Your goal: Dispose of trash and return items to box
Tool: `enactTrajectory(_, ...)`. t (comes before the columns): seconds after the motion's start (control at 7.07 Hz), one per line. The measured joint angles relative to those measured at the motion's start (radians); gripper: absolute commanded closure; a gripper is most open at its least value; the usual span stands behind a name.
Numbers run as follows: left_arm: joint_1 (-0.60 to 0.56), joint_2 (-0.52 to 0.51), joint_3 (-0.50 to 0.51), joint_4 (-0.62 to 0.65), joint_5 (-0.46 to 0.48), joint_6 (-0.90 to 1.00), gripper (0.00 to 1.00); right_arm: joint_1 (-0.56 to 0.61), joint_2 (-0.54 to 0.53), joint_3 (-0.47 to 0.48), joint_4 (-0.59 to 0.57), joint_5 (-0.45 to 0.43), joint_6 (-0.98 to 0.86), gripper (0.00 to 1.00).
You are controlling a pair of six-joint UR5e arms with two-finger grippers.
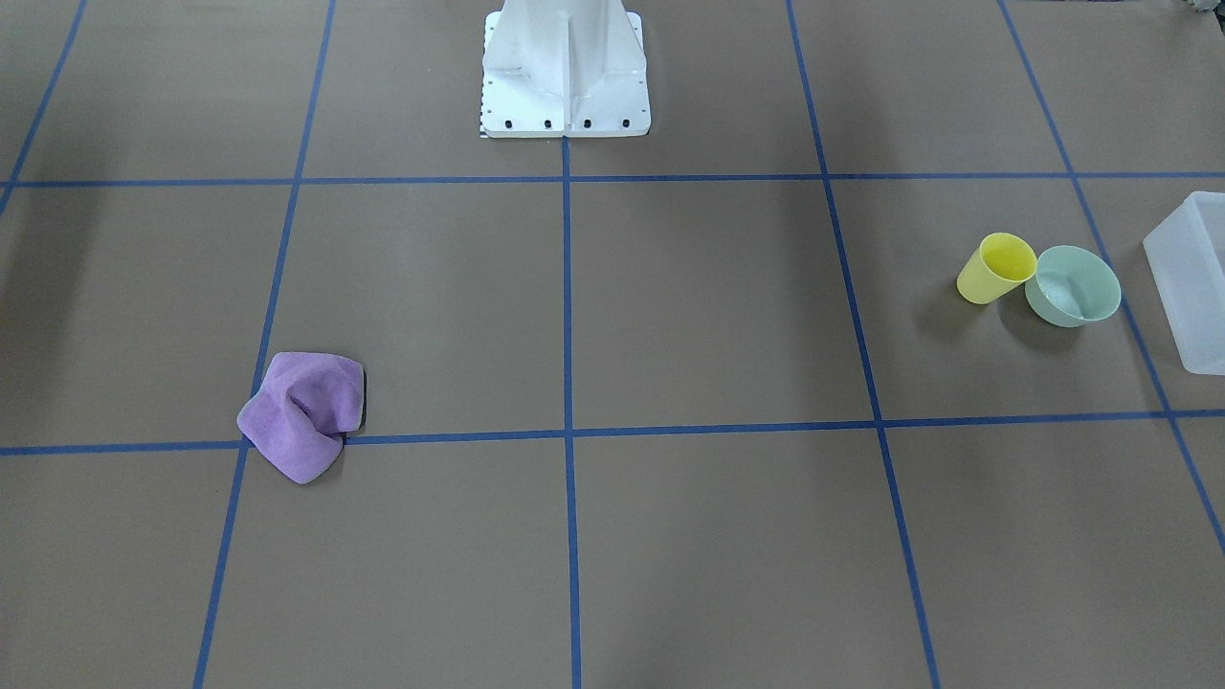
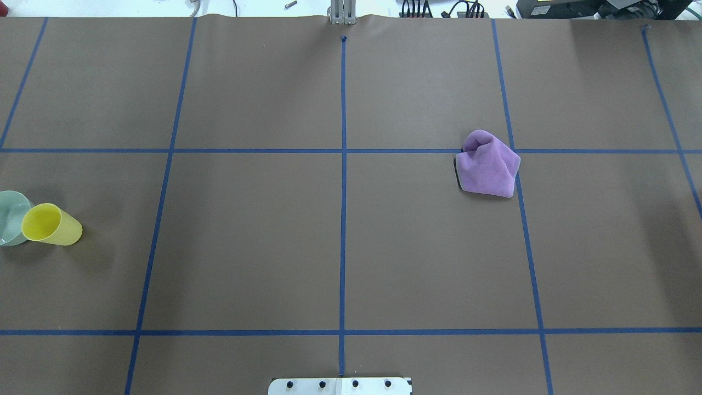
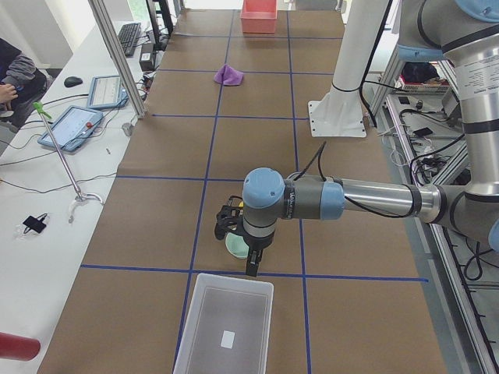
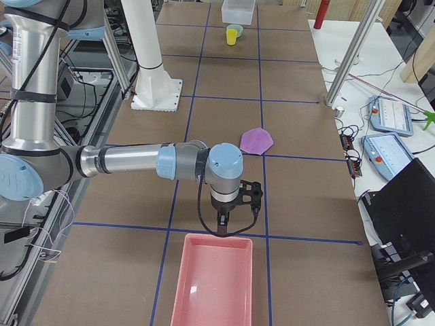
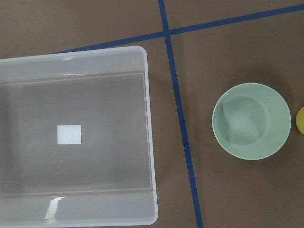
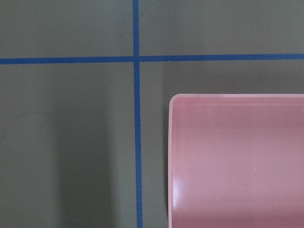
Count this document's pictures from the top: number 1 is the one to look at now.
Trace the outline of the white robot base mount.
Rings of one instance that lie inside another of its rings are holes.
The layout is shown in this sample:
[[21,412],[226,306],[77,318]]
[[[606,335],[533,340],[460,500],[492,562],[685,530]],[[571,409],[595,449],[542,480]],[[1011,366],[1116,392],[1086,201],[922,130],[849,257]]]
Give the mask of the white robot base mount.
[[481,136],[650,131],[643,21],[624,2],[506,1],[486,13],[481,39]]

